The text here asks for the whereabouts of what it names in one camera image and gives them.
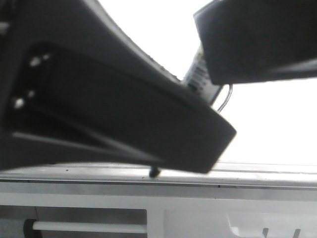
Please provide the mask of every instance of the metal rod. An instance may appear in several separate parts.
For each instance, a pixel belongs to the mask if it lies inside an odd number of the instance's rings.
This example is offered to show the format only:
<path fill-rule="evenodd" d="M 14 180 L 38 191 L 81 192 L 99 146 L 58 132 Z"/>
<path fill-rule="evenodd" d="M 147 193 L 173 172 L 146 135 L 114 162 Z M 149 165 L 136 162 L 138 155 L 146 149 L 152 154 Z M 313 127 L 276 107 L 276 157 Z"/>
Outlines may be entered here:
<path fill-rule="evenodd" d="M 75 222 L 35 222 L 34 230 L 63 232 L 105 232 L 105 233 L 138 233 L 146 234 L 146 225 L 98 224 Z"/>

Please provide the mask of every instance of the metal wire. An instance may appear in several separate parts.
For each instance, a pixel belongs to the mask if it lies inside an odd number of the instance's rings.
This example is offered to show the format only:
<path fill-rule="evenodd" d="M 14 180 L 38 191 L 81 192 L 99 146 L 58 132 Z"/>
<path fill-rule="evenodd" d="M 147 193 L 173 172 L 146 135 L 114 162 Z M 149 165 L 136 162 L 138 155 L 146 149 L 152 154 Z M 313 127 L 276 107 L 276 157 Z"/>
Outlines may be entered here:
<path fill-rule="evenodd" d="M 224 102 L 221 104 L 221 106 L 218 108 L 217 112 L 220 113 L 222 111 L 222 109 L 224 109 L 224 107 L 227 105 L 227 103 L 229 102 L 229 99 L 231 97 L 232 90 L 233 90 L 233 85 L 229 84 L 229 91 L 228 91 L 227 97 L 224 100 Z"/>

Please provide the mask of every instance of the white background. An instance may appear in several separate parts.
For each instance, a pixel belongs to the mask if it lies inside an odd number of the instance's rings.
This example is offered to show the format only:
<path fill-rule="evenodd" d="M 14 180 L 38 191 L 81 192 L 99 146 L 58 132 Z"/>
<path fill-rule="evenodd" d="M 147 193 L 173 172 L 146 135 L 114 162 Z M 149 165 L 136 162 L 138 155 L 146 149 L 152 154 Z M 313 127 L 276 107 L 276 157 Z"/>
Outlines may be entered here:
<path fill-rule="evenodd" d="M 193 13 L 209 0 L 100 2 L 137 45 L 182 79 L 200 43 Z M 234 85 L 222 115 L 238 134 L 220 160 L 317 165 L 316 87 L 315 79 Z"/>

